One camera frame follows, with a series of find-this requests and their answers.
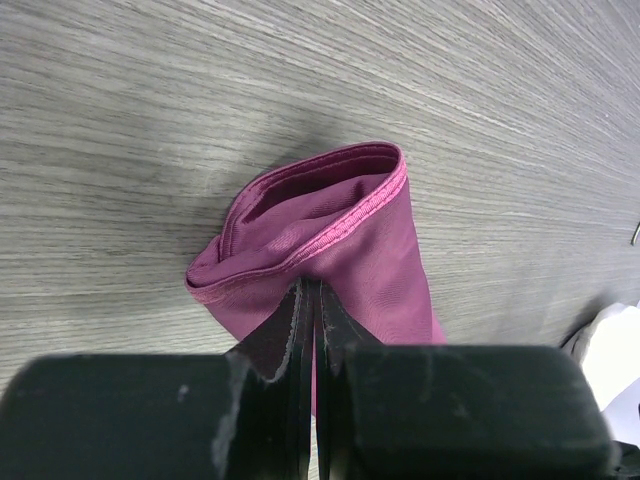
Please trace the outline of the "magenta satin napkin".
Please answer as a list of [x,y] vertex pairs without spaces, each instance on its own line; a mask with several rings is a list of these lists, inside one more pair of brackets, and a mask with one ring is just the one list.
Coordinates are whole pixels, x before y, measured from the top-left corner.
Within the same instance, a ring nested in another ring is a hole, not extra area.
[[300,277],[328,283],[344,310],[385,344],[445,342],[398,146],[351,145],[256,178],[188,267],[185,285],[243,339]]

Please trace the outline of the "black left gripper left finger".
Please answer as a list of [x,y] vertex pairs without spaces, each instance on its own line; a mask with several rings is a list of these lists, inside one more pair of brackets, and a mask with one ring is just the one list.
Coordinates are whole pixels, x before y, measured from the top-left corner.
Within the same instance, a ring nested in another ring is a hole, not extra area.
[[1,399],[5,479],[304,479],[315,285],[214,355],[26,364]]

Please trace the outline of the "iridescent purple spoon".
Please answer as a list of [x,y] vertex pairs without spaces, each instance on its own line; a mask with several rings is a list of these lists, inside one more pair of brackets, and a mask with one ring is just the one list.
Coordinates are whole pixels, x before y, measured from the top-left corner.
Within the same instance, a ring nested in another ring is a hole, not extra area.
[[630,245],[631,246],[635,246],[638,242],[640,236],[640,222],[638,222],[638,224],[635,227],[635,230],[632,234],[631,240],[630,240]]

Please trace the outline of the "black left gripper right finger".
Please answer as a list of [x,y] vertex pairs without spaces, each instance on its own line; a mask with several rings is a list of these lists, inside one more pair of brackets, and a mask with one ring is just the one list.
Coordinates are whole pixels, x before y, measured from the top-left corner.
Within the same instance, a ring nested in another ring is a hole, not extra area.
[[615,446],[564,352],[531,345],[389,346],[315,293],[324,479],[604,479]]

